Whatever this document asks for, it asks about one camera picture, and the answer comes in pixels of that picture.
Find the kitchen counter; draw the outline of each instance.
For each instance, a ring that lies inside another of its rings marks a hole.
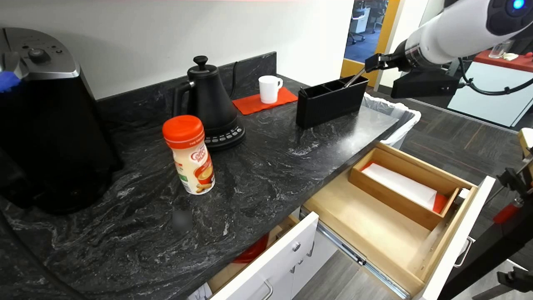
[[[0,226],[8,239],[0,249],[1,294],[184,298],[399,124],[384,114],[372,123],[347,114],[297,129],[294,103],[242,116],[244,139],[213,153],[214,188],[189,196],[159,134],[169,98],[148,88],[99,108],[124,166],[89,208],[48,216],[0,199],[13,228]]]

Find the gooseneck kettle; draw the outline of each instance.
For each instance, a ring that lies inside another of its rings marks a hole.
[[[176,88],[173,113],[199,116],[206,146],[224,148],[239,141],[244,136],[244,128],[221,84],[218,68],[206,64],[206,59],[204,54],[193,58],[196,64],[188,68],[188,81]]]

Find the black tray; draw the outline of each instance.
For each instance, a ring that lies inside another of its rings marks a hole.
[[[357,111],[367,79],[359,76],[352,84],[344,86],[349,78],[351,76],[301,88],[297,91],[296,109],[297,126],[309,128],[341,114]]]

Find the white cup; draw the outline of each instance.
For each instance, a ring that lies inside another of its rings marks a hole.
[[[282,86],[282,79],[279,76],[264,74],[259,76],[259,96],[262,103],[276,103],[277,91]]]

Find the doorway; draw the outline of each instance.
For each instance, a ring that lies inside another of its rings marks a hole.
[[[341,76],[354,74],[367,56],[386,49],[397,6],[399,0],[352,1]],[[376,86],[379,71],[364,76],[369,86]]]

